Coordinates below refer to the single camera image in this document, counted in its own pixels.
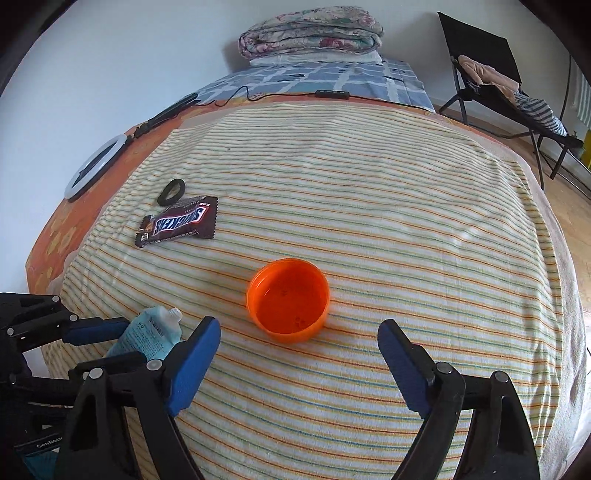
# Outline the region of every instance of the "folding chair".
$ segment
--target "folding chair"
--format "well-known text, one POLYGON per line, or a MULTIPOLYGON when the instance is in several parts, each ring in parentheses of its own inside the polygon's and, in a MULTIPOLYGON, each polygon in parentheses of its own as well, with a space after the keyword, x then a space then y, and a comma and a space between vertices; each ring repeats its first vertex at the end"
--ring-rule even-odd
POLYGON ((538 163, 540 173, 540 186, 544 189, 544 174, 540 160, 540 144, 544 138, 554 140, 562 147, 562 152, 556 161, 550 178, 554 179, 569 148, 581 148, 583 142, 576 137, 568 135, 562 137, 548 130, 544 125, 539 124, 531 117, 522 113, 514 106, 495 85, 475 85, 470 76, 462 69, 458 62, 460 55, 465 55, 472 60, 478 61, 484 65, 490 65, 497 72, 506 75, 521 84, 521 77, 517 70, 517 64, 509 48, 506 38, 498 37, 480 28, 462 23, 452 17, 439 13, 439 20, 443 27, 447 48, 453 66, 453 79, 456 84, 456 94, 450 98, 445 105, 439 109, 443 113, 450 105, 456 101, 460 102, 462 121, 468 125, 466 107, 464 102, 475 100, 481 105, 509 118, 528 129, 527 132, 511 135, 507 138, 517 138, 530 136, 534 144, 535 159, 538 163), (464 88, 460 87, 458 72, 462 78, 464 88))

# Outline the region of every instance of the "blue checkered sheet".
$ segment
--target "blue checkered sheet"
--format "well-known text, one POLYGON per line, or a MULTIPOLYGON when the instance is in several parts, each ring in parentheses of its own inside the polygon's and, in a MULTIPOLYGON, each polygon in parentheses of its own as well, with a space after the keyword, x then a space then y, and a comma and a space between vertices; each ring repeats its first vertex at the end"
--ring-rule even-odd
MULTIPOLYGON (((435 111, 423 83, 410 65, 400 60, 384 60, 383 65, 306 62, 250 67, 225 76, 199 90, 200 103, 227 100, 242 85, 247 85, 251 98, 265 93, 345 90, 351 95, 435 111)), ((246 89, 242 89, 236 96, 245 95, 246 89)))

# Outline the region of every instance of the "bottle label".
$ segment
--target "bottle label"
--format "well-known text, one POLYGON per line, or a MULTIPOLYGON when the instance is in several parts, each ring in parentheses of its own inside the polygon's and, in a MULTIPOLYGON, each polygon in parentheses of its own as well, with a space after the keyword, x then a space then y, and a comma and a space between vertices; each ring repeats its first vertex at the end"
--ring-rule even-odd
POLYGON ((173 347, 164 336, 160 325, 152 317, 149 317, 147 322, 139 323, 135 328, 128 330, 125 331, 124 338, 119 339, 123 352, 142 352, 148 360, 164 359, 167 352, 173 347))

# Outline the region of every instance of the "bed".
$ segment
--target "bed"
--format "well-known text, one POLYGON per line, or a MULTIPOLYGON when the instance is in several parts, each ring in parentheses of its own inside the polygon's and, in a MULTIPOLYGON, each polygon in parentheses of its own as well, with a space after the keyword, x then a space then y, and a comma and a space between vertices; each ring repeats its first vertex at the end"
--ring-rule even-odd
MULTIPOLYGON (((390 317, 461 373, 508 372, 542 478, 559 476, 585 418, 583 316, 564 236, 525 161, 433 113, 404 62, 259 67, 199 98, 62 202, 27 275, 32 293, 59 294, 81 316, 177 306, 183 338, 205 315, 220 320, 218 354, 177 418, 206 478, 390 478, 421 423, 376 345, 390 317), (279 95, 232 96, 242 85, 251 100, 279 95), (317 89, 358 98, 301 95, 317 89), (135 248, 175 177, 187 195, 219 197, 215 239, 135 248), (248 319, 243 297, 260 266, 288 256, 325 272, 332 303, 318 337, 281 346, 248 319)), ((43 354, 63 377, 109 346, 56 342, 43 354)), ((128 421, 156 478, 133 411, 128 421)), ((441 478, 453 476, 468 422, 441 478)), ((577 438, 588 434, 582 425, 577 438)))

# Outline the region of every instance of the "striped clothing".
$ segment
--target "striped clothing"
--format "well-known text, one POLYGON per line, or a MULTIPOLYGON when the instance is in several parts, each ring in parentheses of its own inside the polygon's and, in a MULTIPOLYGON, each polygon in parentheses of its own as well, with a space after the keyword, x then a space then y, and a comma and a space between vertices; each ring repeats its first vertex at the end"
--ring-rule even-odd
POLYGON ((561 137, 566 137, 568 132, 558 117, 548 105, 546 100, 541 98, 530 98, 524 93, 515 92, 515 103, 517 108, 534 122, 538 122, 544 128, 561 137))
MULTIPOLYGON (((379 353, 386 318, 461 373, 505 370, 538 454, 558 402, 560 281, 523 171, 402 110, 273 104, 173 131, 106 207, 62 298, 82 316, 176 306, 183 338, 205 315, 220 320, 218 353, 177 418, 207 479, 389 479, 421 420, 379 353), (215 239, 134 247, 176 177, 187 197, 219 197, 215 239), (244 306, 254 272, 281 257, 316 264, 331 288, 326 327, 302 344, 276 344, 244 306)), ((63 376, 108 346, 44 353, 63 376)), ((453 476, 468 424, 465 413, 441 478, 453 476)))

